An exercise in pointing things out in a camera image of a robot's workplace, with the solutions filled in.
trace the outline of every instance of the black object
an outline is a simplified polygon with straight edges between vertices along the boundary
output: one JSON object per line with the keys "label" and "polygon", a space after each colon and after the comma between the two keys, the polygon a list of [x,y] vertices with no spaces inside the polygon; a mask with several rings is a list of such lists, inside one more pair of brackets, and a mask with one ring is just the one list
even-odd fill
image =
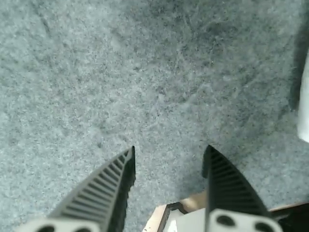
{"label": "black object", "polygon": [[263,202],[240,171],[219,151],[208,146],[202,175],[207,179],[207,214],[214,209],[270,217]]}
{"label": "black object", "polygon": [[275,210],[272,216],[278,221],[283,232],[309,231],[309,203]]}
{"label": "black object", "polygon": [[117,155],[80,183],[49,215],[94,221],[101,232],[122,232],[135,181],[135,149]]}

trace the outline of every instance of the screw hole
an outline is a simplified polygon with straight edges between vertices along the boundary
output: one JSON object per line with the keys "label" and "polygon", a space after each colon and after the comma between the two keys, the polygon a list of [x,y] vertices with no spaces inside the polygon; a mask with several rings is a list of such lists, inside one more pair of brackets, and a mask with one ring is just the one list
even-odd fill
{"label": "screw hole", "polygon": [[91,232],[91,230],[88,229],[88,228],[80,228],[80,229],[78,229],[78,230],[75,231],[75,232]]}
{"label": "screw hole", "polygon": [[230,218],[229,216],[226,215],[222,215],[217,217],[217,222],[219,224],[225,225],[225,226],[235,226],[235,222],[232,218]]}
{"label": "screw hole", "polygon": [[51,225],[44,226],[38,230],[38,232],[54,232],[54,231],[55,231],[55,228],[54,226],[51,226]]}
{"label": "screw hole", "polygon": [[263,222],[258,222],[255,225],[255,229],[259,232],[274,232],[271,226],[263,223]]}

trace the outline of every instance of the carpet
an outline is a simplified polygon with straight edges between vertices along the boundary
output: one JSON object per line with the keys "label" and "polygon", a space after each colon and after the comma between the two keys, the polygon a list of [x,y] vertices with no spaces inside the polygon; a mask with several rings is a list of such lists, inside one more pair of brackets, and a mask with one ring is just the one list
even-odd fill
{"label": "carpet", "polygon": [[309,200],[305,0],[2,0],[0,224],[47,215],[134,145],[125,231],[202,191],[211,144],[268,208]]}

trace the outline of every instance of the gray carpet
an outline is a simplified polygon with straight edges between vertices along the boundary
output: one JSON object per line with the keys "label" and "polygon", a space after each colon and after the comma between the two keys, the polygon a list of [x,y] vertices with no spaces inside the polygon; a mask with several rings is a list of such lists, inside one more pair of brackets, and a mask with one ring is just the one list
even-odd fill
{"label": "gray carpet", "polygon": [[302,0],[2,0],[0,225],[48,214],[136,146],[126,232],[203,190],[212,144],[267,207],[309,200]]}

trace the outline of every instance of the white object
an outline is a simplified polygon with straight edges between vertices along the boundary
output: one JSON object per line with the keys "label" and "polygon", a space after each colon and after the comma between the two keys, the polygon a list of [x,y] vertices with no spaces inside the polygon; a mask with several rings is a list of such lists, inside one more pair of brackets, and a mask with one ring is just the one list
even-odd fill
{"label": "white object", "polygon": [[77,219],[40,218],[29,221],[17,228],[16,232],[76,232],[91,231],[99,232],[99,225],[92,221]]}
{"label": "white object", "polygon": [[309,55],[307,55],[301,81],[297,133],[300,139],[309,143]]}

